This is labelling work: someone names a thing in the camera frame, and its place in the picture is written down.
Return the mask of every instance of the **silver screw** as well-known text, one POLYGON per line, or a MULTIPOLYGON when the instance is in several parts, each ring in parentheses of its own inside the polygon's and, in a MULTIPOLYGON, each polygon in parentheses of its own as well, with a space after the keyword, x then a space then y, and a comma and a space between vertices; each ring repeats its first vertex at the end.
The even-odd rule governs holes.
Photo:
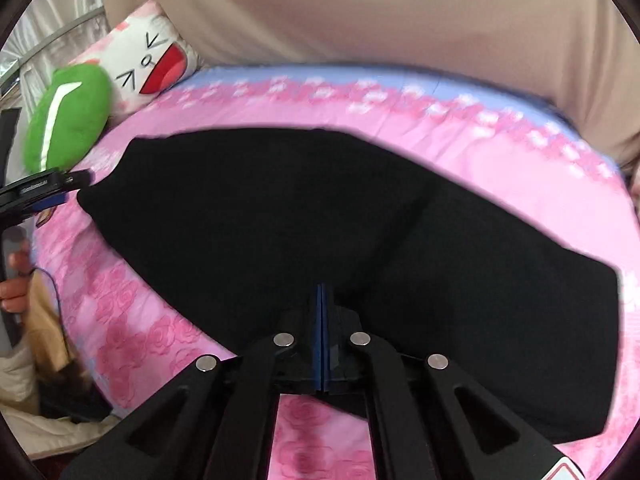
POLYGON ((369 343, 371 343, 371 336, 366 332, 354 332, 353 334, 351 334, 351 337, 349 338, 349 340, 354 345, 366 346, 369 343))
POLYGON ((276 344, 276 346, 291 346, 293 345, 295 340, 296 338, 294 338, 287 332, 280 332, 273 338, 273 342, 276 344))
POLYGON ((444 370, 449 366, 449 360, 442 354, 431 354, 427 359, 427 364, 436 370, 444 370))
POLYGON ((210 372, 217 364, 218 362, 213 355, 202 355, 196 361, 196 368, 201 372, 210 372))

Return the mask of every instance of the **white sticker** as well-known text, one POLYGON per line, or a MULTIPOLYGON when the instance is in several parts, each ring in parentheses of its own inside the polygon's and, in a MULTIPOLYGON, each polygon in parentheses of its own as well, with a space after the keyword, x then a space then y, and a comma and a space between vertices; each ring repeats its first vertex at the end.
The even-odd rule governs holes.
POLYGON ((563 456, 542 480, 584 480, 584 476, 571 460, 563 456))

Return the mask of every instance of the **pink bedsheet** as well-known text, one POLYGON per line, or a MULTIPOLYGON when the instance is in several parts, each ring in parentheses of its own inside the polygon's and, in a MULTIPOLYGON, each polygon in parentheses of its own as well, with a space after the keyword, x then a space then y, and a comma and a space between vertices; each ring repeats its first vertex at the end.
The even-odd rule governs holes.
MULTIPOLYGON (((415 87, 330 85, 321 78, 296 83, 283 76, 174 89, 108 133, 79 167, 100 179, 135 136, 249 124, 352 132, 461 182, 565 246, 619 269, 621 345, 609 422, 600 436, 560 446, 587 478, 597 478, 640 413, 640 237, 631 201, 610 166, 583 142, 558 135, 552 123, 536 129, 517 110, 489 110, 469 96, 441 102, 415 87)), ((141 404, 198 355, 231 356, 105 246, 75 197, 37 230, 35 247, 38 264, 58 282, 70 336, 120 413, 141 404)), ((271 480, 374 478, 365 421, 313 399, 283 397, 276 425, 271 480)))

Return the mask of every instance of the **black cloth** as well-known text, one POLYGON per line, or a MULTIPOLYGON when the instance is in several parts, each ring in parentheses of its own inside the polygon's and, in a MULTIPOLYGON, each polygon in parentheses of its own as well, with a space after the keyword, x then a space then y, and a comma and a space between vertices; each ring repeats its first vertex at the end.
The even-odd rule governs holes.
POLYGON ((160 296, 234 352, 331 283, 365 330, 450 356, 549 439, 604 426, 616 273, 380 147, 282 128, 135 139, 78 200, 160 296))

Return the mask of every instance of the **hand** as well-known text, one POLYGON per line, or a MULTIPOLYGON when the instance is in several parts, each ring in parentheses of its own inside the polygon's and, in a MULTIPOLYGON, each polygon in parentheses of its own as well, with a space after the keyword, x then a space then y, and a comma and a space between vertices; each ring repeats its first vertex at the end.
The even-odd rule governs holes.
POLYGON ((20 251, 9 256, 9 266, 18 271, 19 276, 0 283, 2 309, 12 314, 21 314, 29 307, 27 292, 31 281, 33 265, 29 259, 29 243, 25 240, 20 251))

